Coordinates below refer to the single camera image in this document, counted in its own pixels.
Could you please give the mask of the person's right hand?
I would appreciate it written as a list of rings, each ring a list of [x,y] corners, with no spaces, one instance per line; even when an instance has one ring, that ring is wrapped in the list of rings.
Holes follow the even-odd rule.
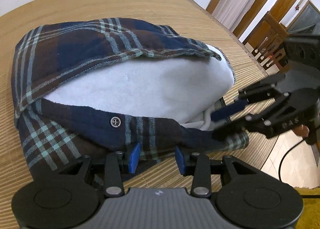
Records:
[[[305,125],[298,126],[294,128],[292,131],[296,136],[303,137],[303,138],[308,137],[309,135],[309,128]]]

